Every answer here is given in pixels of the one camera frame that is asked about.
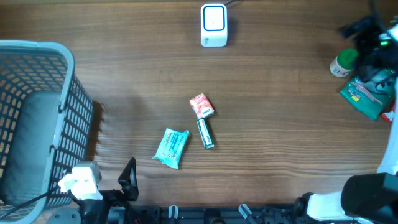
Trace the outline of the green lidded jar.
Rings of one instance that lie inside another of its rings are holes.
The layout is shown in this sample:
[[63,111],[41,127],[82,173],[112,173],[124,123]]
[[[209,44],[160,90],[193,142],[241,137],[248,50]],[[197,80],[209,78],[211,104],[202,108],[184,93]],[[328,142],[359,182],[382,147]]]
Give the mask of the green lidded jar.
[[342,50],[330,64],[330,72],[339,78],[347,77],[354,70],[359,53],[354,48]]

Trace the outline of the green glove package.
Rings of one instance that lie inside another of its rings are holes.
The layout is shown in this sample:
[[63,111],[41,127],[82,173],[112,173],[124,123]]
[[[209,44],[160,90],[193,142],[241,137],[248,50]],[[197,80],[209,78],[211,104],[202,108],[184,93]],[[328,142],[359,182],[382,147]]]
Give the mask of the green glove package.
[[394,98],[395,74],[393,70],[380,70],[367,82],[356,76],[343,87],[340,95],[369,119],[377,120]]

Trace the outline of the mint wet wipes pack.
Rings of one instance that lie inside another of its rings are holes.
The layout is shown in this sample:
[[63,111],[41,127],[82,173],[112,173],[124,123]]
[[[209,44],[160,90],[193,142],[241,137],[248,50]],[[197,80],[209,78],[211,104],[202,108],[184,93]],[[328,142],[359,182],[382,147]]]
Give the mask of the mint wet wipes pack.
[[189,130],[179,132],[166,128],[153,159],[159,160],[172,169],[179,169],[182,152],[189,135]]

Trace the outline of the green white small tube box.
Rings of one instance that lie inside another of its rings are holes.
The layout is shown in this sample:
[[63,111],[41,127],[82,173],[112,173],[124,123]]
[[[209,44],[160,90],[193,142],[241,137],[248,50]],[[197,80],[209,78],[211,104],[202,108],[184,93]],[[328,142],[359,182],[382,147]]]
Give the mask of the green white small tube box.
[[214,142],[211,138],[208,126],[204,118],[200,118],[197,120],[197,126],[200,132],[201,140],[203,142],[205,149],[214,148]]

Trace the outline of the red patterned small box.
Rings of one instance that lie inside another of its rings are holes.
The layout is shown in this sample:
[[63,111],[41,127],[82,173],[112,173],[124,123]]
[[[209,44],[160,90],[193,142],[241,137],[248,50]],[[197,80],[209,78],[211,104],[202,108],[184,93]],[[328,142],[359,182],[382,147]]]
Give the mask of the red patterned small box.
[[189,104],[198,119],[207,118],[213,115],[215,112],[215,109],[211,105],[209,99],[203,93],[190,99]]

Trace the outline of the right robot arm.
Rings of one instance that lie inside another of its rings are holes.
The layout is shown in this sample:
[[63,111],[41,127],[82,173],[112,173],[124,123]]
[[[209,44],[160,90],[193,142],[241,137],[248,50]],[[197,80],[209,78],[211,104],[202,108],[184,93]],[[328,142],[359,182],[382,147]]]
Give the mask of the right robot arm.
[[330,64],[337,77],[353,72],[341,96],[371,119],[385,114],[392,123],[384,157],[372,174],[350,177],[342,190],[311,192],[288,208],[291,223],[397,223],[397,26],[386,27],[378,13],[339,28],[354,48]]

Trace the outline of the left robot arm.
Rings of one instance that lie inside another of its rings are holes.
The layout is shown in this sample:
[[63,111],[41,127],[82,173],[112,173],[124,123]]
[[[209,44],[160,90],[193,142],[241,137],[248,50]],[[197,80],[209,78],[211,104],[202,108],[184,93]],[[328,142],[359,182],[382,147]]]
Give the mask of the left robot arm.
[[48,223],[132,223],[142,218],[131,206],[139,196],[136,160],[131,158],[118,177],[120,190],[99,190],[101,172],[97,162],[79,162],[59,182],[61,192],[68,193],[77,209],[62,208],[53,213]]

